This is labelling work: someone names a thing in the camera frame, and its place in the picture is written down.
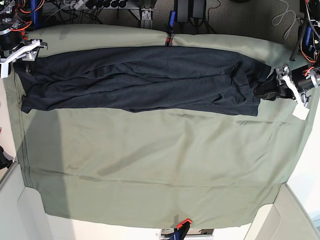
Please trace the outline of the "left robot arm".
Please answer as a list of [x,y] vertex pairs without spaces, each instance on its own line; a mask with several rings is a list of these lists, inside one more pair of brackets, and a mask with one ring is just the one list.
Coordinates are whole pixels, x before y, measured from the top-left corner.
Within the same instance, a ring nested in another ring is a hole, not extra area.
[[304,17],[289,60],[293,62],[301,53],[308,64],[293,70],[287,64],[276,68],[265,82],[255,88],[253,94],[269,101],[292,99],[305,108],[311,98],[307,92],[320,86],[320,2],[301,0],[300,10]]

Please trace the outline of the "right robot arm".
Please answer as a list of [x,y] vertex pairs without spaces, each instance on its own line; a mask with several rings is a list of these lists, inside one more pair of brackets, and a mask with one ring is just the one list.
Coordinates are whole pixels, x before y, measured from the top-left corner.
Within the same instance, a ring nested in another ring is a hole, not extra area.
[[7,78],[11,63],[34,62],[40,49],[48,44],[41,39],[28,39],[26,31],[38,26],[38,11],[43,0],[2,0],[0,2],[0,77]]

